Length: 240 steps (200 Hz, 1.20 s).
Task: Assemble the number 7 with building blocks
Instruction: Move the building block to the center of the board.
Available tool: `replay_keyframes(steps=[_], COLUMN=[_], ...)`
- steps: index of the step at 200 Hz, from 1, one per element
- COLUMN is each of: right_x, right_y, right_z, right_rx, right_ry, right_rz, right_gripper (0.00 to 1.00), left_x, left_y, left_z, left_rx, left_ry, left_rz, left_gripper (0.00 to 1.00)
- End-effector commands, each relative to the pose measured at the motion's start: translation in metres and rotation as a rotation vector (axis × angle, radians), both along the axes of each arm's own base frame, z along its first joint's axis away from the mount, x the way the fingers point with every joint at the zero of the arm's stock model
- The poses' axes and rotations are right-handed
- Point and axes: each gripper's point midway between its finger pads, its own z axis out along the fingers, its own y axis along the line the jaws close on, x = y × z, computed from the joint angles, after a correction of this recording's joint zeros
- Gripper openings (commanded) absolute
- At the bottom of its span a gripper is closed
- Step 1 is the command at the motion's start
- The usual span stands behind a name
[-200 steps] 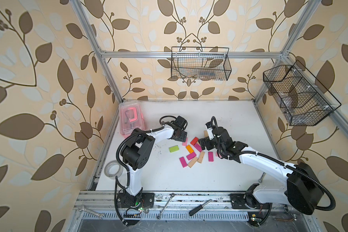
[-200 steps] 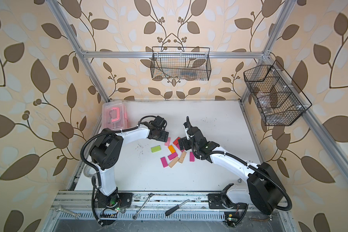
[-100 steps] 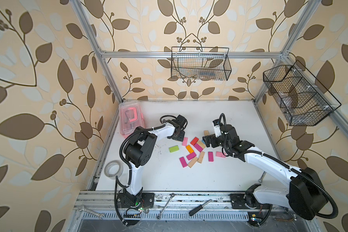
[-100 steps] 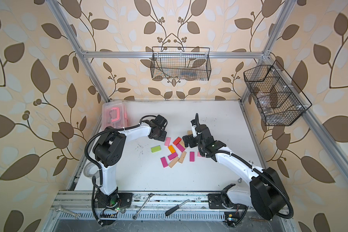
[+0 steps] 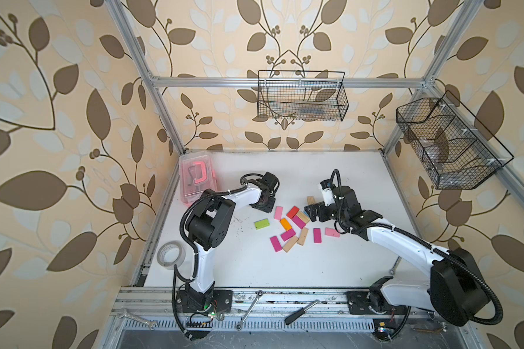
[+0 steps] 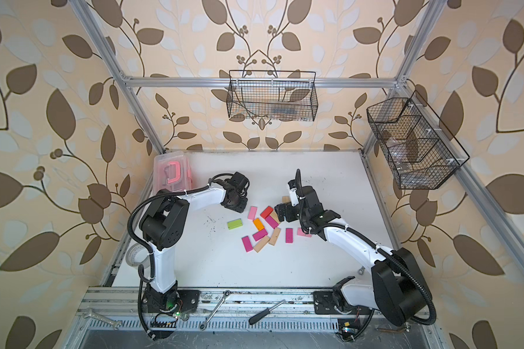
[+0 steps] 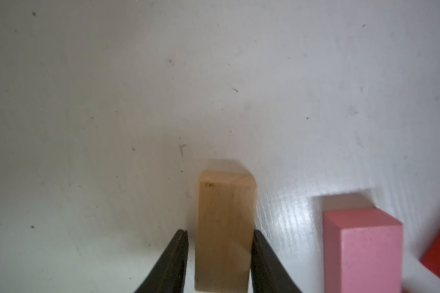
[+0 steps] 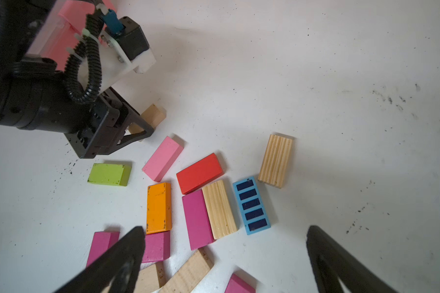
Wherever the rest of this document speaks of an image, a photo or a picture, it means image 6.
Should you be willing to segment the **green block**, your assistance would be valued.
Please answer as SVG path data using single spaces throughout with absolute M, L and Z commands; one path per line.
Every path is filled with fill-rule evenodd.
M 227 228 L 229 230 L 234 230 L 241 227 L 243 227 L 243 222 L 241 219 L 235 219 L 227 222 Z

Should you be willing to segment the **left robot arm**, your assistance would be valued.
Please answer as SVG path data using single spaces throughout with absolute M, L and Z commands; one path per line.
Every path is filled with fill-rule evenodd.
M 221 205 L 233 212 L 244 212 L 250 180 L 240 172 L 217 174 L 208 184 L 192 190 L 161 189 L 141 202 L 130 214 L 130 238 L 147 251 L 149 267 L 140 264 L 138 276 L 138 319 L 150 340 L 165 339 L 146 322 L 146 307 L 157 315 L 178 317 L 185 302 L 178 294 L 175 275 L 175 245 L 181 239 L 189 212 Z

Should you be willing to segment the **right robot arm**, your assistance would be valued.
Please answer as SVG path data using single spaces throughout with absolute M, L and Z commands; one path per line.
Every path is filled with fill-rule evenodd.
M 342 330 L 346 341 L 356 340 L 379 311 L 392 325 L 408 321 L 431 326 L 438 319 L 432 292 L 416 262 L 406 248 L 395 250 L 352 228 L 337 212 L 325 209 L 312 186 L 302 183 L 301 172 L 288 182 L 290 202 L 278 204 L 278 215 L 287 222 L 298 221 L 301 232 L 318 236 L 353 257 L 371 275 L 370 285 L 356 276 L 347 276 L 334 284 L 328 300 L 314 297 L 315 311 L 329 307 L 336 314 L 351 315 L 361 308 L 370 313 L 354 334 Z

